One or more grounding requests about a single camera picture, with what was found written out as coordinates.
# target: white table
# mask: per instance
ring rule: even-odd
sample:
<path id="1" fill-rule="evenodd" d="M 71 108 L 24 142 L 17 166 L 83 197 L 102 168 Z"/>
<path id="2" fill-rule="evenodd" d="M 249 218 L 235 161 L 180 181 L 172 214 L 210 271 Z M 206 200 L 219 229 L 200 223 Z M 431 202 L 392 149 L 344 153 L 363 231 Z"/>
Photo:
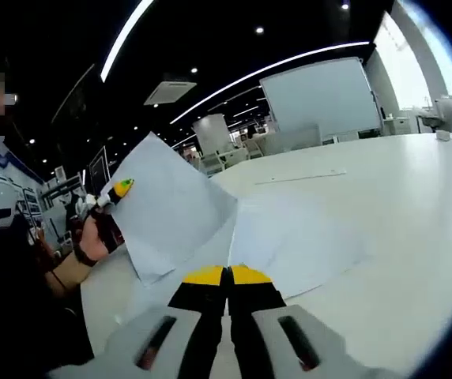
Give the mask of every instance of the white table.
<path id="1" fill-rule="evenodd" d="M 331 169 L 347 174 L 265 186 L 297 186 L 319 197 L 368 236 L 370 258 L 287 303 L 340 333 L 363 364 L 410 373 L 452 321 L 452 141 L 413 134 L 307 148 L 242 162 L 213 181 L 243 197 L 263 176 Z M 137 285 L 120 250 L 82 284 L 95 354 L 124 322 Z"/>

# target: curved ceiling light strip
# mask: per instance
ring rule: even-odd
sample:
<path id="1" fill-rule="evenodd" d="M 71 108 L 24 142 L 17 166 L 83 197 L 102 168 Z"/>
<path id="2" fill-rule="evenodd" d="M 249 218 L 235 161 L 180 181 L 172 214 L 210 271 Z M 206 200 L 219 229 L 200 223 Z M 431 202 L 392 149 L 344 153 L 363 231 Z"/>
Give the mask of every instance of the curved ceiling light strip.
<path id="1" fill-rule="evenodd" d="M 323 47 L 322 49 L 317 49 L 317 50 L 313 50 L 313 51 L 308 51 L 307 53 L 302 53 L 302 54 L 298 54 L 295 55 L 294 57 L 291 58 L 287 58 L 284 59 L 282 61 L 273 63 L 270 66 L 267 67 L 263 67 L 262 69 L 259 69 L 258 71 L 254 71 L 253 73 L 250 73 L 248 75 L 246 75 L 245 77 L 241 77 L 240 79 L 238 79 L 237 81 L 234 81 L 231 84 L 228 84 L 226 87 L 221 88 L 218 91 L 215 91 L 212 95 L 205 97 L 202 101 L 196 103 L 195 105 L 193 105 L 191 108 L 189 108 L 187 111 L 185 111 L 184 113 L 182 113 L 179 117 L 177 117 L 175 120 L 173 120 L 172 122 L 170 122 L 170 125 L 177 122 L 178 120 L 180 120 L 182 117 L 184 117 L 186 114 L 188 114 L 189 112 L 191 112 L 193 109 L 195 109 L 196 107 L 199 107 L 200 105 L 202 105 L 205 101 L 209 101 L 210 99 L 212 99 L 214 96 L 219 95 L 221 92 L 226 91 L 227 89 L 233 87 L 234 85 L 237 85 L 238 83 L 241 83 L 242 81 L 246 81 L 247 79 L 258 75 L 259 73 L 262 73 L 268 69 L 272 69 L 273 67 L 277 67 L 280 65 L 284 65 L 287 62 L 291 62 L 294 61 L 296 59 L 299 58 L 303 58 L 303 57 L 307 57 L 309 55 L 314 55 L 314 54 L 318 54 L 318 53 L 324 53 L 325 51 L 331 51 L 331 50 L 336 50 L 336 49 L 341 49 L 344 47 L 354 47 L 354 46 L 363 46 L 363 45 L 368 45 L 370 42 L 364 41 L 364 42 L 353 42 L 353 43 L 343 43 L 342 45 L 335 45 L 335 46 L 328 46 L 328 47 Z"/>
<path id="2" fill-rule="evenodd" d="M 114 46 L 112 46 L 110 53 L 108 53 L 107 60 L 105 61 L 103 69 L 101 70 L 100 76 L 103 82 L 107 80 L 108 73 L 110 72 L 110 69 L 114 64 L 114 60 L 117 57 L 117 54 L 120 52 L 122 44 L 126 40 L 126 37 L 130 34 L 131 29 L 133 29 L 133 26 L 136 25 L 138 19 L 141 17 L 142 14 L 145 13 L 145 11 L 150 7 L 153 1 L 154 0 L 141 0 L 137 8 L 131 14 L 130 18 L 128 18 L 128 21 L 126 21 L 126 23 L 122 27 L 121 32 L 119 33 L 117 39 L 114 42 Z"/>

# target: office room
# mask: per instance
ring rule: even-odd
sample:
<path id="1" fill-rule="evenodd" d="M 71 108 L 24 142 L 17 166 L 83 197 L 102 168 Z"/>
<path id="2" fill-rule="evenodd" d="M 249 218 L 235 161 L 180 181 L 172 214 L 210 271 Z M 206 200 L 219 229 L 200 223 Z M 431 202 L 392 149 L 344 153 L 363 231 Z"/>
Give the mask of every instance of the office room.
<path id="1" fill-rule="evenodd" d="M 452 377 L 452 4 L 0 8 L 0 373 Z"/>

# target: person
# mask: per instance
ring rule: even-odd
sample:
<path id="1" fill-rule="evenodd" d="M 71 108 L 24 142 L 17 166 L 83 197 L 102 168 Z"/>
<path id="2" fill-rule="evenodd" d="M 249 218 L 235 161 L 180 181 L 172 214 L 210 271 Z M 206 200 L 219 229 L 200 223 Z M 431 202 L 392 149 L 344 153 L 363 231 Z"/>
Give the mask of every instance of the person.
<path id="1" fill-rule="evenodd" d="M 86 362 L 92 351 L 80 306 L 70 304 L 91 266 L 108 255 L 96 221 L 86 219 L 74 253 L 57 268 L 42 270 L 24 216 L 7 220 L 0 227 L 0 376 L 42 377 L 55 367 Z"/>

